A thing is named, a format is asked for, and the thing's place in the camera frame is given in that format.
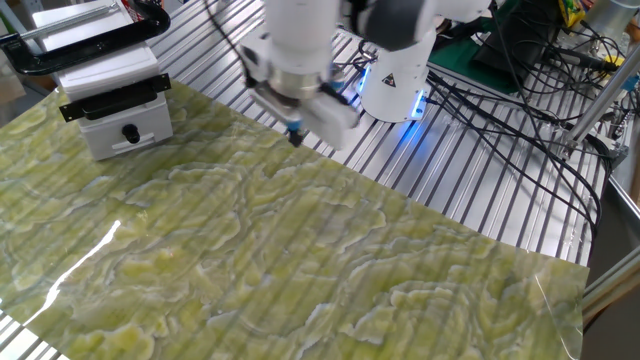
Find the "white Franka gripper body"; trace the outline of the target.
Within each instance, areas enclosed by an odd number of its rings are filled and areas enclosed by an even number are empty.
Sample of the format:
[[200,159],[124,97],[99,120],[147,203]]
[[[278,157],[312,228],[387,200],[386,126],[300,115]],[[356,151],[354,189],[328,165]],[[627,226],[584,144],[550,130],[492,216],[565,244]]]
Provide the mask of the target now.
[[293,74],[274,65],[268,55],[270,37],[252,33],[240,43],[247,65],[246,86],[253,100],[288,130],[309,133],[342,149],[357,126],[359,113],[320,72]]

